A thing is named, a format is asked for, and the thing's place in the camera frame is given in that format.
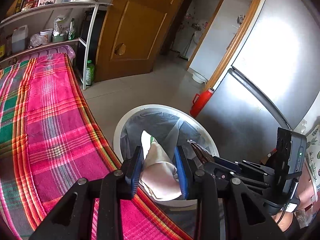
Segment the bolt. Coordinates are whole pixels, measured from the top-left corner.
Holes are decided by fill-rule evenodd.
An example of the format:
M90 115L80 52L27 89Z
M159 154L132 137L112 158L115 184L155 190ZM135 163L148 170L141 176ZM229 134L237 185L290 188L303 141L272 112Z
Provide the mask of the bolt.
M84 185L84 184L87 183L87 179L86 178L80 178L80 179L78 179L77 182L78 182L79 185Z
M203 170L196 170L196 175L201 177L204 175L204 171Z
M235 185L239 185L239 184L241 183L241 180L238 179L238 178L232 178L232 179L231 179L231 183L232 183L232 184L235 184Z
M113 174L114 174L115 176L119 177L119 176L121 176L121 175L123 174L123 172L122 172L121 170L115 170L115 171L113 172Z

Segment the doorway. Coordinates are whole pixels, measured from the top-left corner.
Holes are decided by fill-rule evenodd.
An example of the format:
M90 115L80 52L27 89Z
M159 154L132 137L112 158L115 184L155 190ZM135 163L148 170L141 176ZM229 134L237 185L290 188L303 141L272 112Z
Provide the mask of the doorway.
M165 38L160 54L176 53L190 66L223 0L184 0Z

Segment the refrigerator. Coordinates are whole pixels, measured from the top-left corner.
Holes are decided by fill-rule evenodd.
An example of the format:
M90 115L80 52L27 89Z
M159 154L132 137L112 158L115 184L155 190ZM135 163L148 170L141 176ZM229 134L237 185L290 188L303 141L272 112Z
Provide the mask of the refrigerator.
M197 116L220 157L259 163L277 128L300 123L320 90L320 29L301 0L265 0L231 68Z

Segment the green bottle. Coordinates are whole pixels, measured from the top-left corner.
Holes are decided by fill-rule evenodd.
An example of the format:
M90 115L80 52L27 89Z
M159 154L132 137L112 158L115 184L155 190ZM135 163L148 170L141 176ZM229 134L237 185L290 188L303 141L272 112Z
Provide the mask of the green bottle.
M94 64L91 60L87 61L87 72L85 77L85 84L91 86L93 83Z

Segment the wooden door frame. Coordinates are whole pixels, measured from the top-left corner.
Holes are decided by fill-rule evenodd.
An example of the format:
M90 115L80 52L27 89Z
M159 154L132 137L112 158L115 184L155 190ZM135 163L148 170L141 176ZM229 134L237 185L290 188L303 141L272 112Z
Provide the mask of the wooden door frame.
M163 46L161 48L161 53L164 53L166 54L168 51L169 51L169 48L171 46L171 43L173 42L174 38L175 38L175 34L177 33L178 29L179 29L179 26L181 24L181 22L183 21L183 18L191 4L192 0L183 0L180 8L179 8L179 11L177 12L176 14L176 17L174 18L169 30L168 30L168 33L167 33L167 36L164 40L164 43L163 43ZM223 3L223 0L220 0L215 11L213 12L212 16L210 17L209 21L208 21L208 26L206 27L206 29L204 30L203 34L201 35L200 39L199 39L199 42L195 48L195 50L193 51L192 55L191 55L191 58L188 60L188 64L186 66L186 69L188 69L191 65L191 62L193 60L193 58L195 57L202 41L204 40L204 37L206 36L214 18L216 17L221 5Z
M231 41L231 43L227 49L227 52L225 53L225 55L223 56L219 65L217 66L217 68L213 72L211 78L209 79L209 81L205 85L203 91L206 91L209 88L212 88L216 84L216 82L218 81L218 79L220 78L222 73L224 72L225 68L227 67L231 58L233 57L234 53L236 52L238 46L240 45L243 37L245 36L245 34L251 24L251 21L252 21L254 15L258 9L260 1L261 0L252 0L252 3L251 3L251 5L245 15L245 18L244 18L242 24L240 25L240 28L238 29L233 40Z

